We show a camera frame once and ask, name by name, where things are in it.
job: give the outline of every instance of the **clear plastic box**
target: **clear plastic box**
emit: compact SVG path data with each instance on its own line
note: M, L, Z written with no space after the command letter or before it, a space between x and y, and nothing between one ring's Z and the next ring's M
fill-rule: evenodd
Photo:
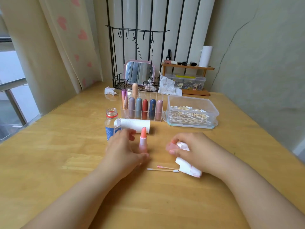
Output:
M163 94L160 94L160 93L157 93L157 92L142 92L142 91L138 91L138 96L137 97L140 97L142 99L142 105L143 105L143 100L146 99L148 101L147 117L143 118L143 111L141 111L141 113L140 113L141 117L137 117L136 110L129 110L129 98L132 97L132 91L131 90L127 90L127 93L128 93L128 109L123 109L121 107L121 118L150 120L150 121L162 121L162 112L163 112L163 108L164 108ZM150 100L151 99L155 99L156 103L157 103L158 100L162 100L163 101L163 107L162 107L162 111L160 113L160 119L157 119L156 108L155 108L155 117L154 117L154 119L150 119L149 118L149 107L150 107ZM137 109L137 101L136 100L137 100L137 98L135 98L135 109Z
M208 99L169 95L164 120L181 127L214 128L219 115Z
M188 76L188 74L182 73L165 73L165 76L175 81L175 87L188 90L202 91L205 77Z

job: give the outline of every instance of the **cotton swab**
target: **cotton swab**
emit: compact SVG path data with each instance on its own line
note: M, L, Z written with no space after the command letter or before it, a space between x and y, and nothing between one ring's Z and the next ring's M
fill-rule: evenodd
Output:
M162 168L162 169L173 169L173 170L177 170L174 168L169 168L169 167L165 167L165 166L161 166L161 165L157 165L158 168Z
M157 170L157 171L170 171L170 172L174 172L174 173L179 173L179 170L168 170L168 169L152 169L152 168L147 168L147 170Z

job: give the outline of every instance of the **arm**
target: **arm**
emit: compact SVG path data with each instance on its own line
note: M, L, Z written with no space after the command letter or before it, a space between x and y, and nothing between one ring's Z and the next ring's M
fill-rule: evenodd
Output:
M107 193L135 166L148 160L148 154L132 152L129 139L134 130L117 132L109 140L106 155L98 167L22 229L87 229Z
M187 143L190 151L174 149L170 154L223 180L252 229L305 228L302 212L249 165L203 133L181 133L171 142L178 141Z

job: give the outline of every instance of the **crumpled tissue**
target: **crumpled tissue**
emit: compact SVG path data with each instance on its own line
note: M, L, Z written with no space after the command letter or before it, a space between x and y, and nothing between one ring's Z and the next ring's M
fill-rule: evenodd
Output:
M180 88L175 88L174 85L175 81L165 76L160 76L160 85L158 93L182 96L182 90Z
M166 150L170 149L175 149L175 148L180 148L189 151L189 147L186 143L183 142L177 142L177 144L170 143L169 145L166 146ZM183 160L182 158L177 157L176 158L176 163L180 165L179 171L186 173L188 175L192 175L193 177L200 178L202 175L202 172L192 166L190 163L187 161Z
M107 94L111 94L113 96L116 95L116 92L114 90L115 90L115 88L111 88L111 87L105 88L105 95L107 95Z

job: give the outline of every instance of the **clear acrylic lipstick organizer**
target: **clear acrylic lipstick organizer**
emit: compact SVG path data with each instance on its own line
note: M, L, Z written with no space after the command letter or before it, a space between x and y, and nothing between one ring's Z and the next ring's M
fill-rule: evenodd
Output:
M162 121L162 112L163 112L163 107L164 107L164 100L163 100L163 94L160 93L156 93L156 92L142 92L142 91L138 91L138 96L132 96L132 91L131 90L127 90L128 93L128 109L123 109L121 106L121 118L127 118L127 119L139 119L139 120L150 120L150 121ZM135 98L135 110L129 110L129 98L130 97L134 97ZM147 108L147 117L145 119L143 119L143 111L141 111L141 114L138 113L138 116L141 115L141 117L137 117L137 98L141 98L142 99L142 107L143 107L143 100L147 100L148 101L148 108ZM156 119L156 109L157 107L155 106L155 115L153 119L150 119L149 117L149 109L150 109L150 100L155 99L156 100L156 104L158 100L162 100L163 101L163 106L162 106L162 111L160 113L160 119Z

